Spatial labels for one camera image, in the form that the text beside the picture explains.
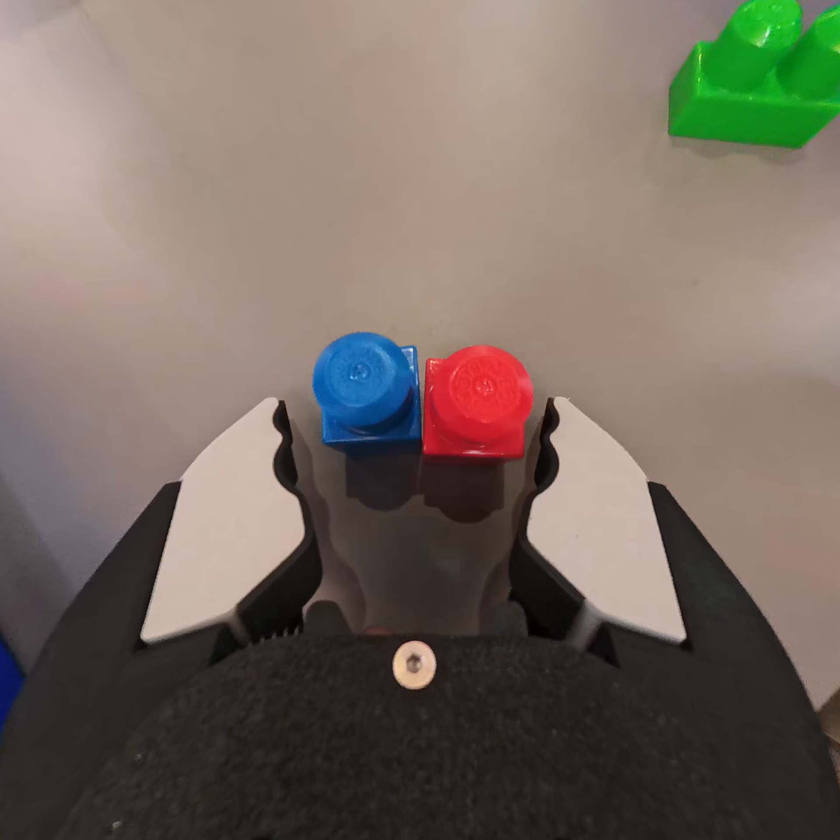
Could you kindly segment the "blue plastic bin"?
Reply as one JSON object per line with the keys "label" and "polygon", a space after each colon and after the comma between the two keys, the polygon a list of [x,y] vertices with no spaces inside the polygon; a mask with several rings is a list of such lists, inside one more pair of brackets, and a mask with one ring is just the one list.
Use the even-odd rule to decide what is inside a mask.
{"label": "blue plastic bin", "polygon": [[1,632],[1,729],[5,726],[24,682],[25,669],[6,634]]}

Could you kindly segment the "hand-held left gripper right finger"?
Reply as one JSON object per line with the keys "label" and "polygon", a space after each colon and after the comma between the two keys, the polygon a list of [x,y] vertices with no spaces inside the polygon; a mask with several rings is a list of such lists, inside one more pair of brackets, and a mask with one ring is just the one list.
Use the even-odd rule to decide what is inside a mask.
{"label": "hand-held left gripper right finger", "polygon": [[642,468],[566,397],[548,399],[533,444],[534,488],[509,559],[526,617],[580,650],[605,627],[682,645],[686,623]]}

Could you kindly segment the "red single-stud block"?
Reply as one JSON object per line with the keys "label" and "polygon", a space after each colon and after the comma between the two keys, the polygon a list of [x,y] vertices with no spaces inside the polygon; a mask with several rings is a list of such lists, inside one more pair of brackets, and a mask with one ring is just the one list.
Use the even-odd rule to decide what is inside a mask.
{"label": "red single-stud block", "polygon": [[426,361],[423,456],[443,462],[508,462],[524,456],[534,399],[520,360],[471,345]]}

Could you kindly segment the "blue single-stud block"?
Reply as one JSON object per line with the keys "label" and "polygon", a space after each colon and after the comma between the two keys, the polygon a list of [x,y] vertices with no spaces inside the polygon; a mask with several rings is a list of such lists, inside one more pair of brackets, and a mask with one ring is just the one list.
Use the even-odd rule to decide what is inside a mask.
{"label": "blue single-stud block", "polygon": [[312,390],[322,442],[347,456],[417,454],[422,395],[417,347],[377,332],[351,332],[318,357]]}

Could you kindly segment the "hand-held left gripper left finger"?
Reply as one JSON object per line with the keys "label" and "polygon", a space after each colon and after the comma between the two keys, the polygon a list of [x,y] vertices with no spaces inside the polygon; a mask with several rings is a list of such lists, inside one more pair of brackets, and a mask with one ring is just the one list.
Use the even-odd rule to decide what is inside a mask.
{"label": "hand-held left gripper left finger", "polygon": [[291,634],[321,581],[287,407],[268,397],[182,475],[140,640],[215,626],[243,645]]}

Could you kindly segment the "green two-stud block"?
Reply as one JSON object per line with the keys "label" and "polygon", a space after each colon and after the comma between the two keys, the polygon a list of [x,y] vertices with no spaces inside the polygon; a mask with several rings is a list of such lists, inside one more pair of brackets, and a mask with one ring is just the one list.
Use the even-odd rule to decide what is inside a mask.
{"label": "green two-stud block", "polygon": [[839,6],[803,29],[796,1],[741,4],[668,91],[668,134],[799,150],[839,113]]}

